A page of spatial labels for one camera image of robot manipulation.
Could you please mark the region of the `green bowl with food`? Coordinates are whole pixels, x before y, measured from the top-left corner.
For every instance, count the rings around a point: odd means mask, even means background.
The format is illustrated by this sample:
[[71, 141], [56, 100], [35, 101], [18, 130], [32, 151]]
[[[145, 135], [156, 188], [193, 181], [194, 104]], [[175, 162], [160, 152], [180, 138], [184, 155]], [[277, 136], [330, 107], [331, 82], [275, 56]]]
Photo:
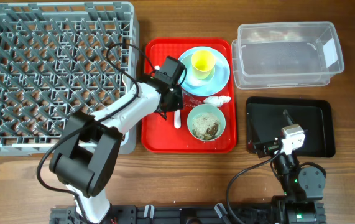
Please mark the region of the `green bowl with food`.
[[189, 112], [187, 127], [194, 138], [200, 141], [214, 141], [224, 133], [226, 118], [219, 108], [202, 104]]

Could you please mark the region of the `white plastic fork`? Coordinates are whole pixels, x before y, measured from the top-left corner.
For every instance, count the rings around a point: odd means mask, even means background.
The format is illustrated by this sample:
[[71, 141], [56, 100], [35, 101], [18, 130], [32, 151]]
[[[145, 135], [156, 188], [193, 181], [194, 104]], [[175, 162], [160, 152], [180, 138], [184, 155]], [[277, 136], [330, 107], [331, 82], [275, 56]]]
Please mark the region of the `white plastic fork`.
[[180, 129], [182, 127], [180, 110], [176, 110], [174, 112], [173, 118], [174, 118], [174, 121], [173, 121], [174, 127], [176, 129]]

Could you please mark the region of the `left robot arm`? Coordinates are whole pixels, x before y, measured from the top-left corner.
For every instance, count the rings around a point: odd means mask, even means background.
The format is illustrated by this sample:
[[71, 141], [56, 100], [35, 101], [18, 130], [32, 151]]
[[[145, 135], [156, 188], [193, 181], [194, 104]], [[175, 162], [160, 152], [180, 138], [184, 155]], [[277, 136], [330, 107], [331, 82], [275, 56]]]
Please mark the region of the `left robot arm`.
[[167, 57], [160, 69], [142, 80], [132, 79], [131, 89], [111, 105], [67, 121], [54, 145], [49, 169], [65, 185], [85, 223], [101, 223], [111, 209], [105, 186], [110, 180], [124, 135], [152, 113], [165, 116], [183, 108], [182, 82], [187, 68]]

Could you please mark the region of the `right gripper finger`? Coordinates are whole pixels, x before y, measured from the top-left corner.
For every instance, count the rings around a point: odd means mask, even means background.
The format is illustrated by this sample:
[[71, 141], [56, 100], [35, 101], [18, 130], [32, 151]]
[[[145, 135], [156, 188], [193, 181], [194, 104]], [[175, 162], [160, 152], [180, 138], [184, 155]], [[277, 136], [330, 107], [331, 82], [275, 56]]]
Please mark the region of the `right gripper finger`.
[[259, 137], [252, 119], [247, 121], [247, 134], [249, 135], [248, 141], [250, 144], [257, 144], [259, 142]]
[[296, 122], [294, 122], [293, 118], [290, 116], [288, 110], [284, 109], [283, 115], [284, 115], [285, 119], [287, 120], [287, 123], [289, 126], [296, 124]]

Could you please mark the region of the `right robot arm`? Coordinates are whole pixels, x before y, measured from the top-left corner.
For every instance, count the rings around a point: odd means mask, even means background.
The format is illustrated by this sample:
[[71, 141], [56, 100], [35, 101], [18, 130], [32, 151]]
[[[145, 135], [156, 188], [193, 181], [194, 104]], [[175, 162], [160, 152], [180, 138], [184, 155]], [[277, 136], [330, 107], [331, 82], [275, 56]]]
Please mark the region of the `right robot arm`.
[[281, 128], [280, 136], [261, 141], [253, 119], [248, 119], [251, 151], [258, 157], [271, 157], [272, 172], [284, 190], [283, 196], [274, 196], [269, 208], [259, 216], [267, 223], [322, 223], [325, 217], [318, 212], [317, 201], [323, 198], [326, 171], [314, 162], [300, 163], [295, 150], [305, 142], [305, 130], [284, 110], [288, 125]]

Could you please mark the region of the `white napkin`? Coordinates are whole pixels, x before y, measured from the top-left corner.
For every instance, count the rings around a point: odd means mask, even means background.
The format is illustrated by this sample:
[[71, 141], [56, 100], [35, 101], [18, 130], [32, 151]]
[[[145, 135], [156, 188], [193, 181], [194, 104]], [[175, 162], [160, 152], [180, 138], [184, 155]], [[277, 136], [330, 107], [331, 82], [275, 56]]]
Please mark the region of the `white napkin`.
[[221, 107], [225, 103], [229, 103], [230, 101], [230, 96], [209, 96], [203, 100], [204, 104], [213, 105], [215, 107]]

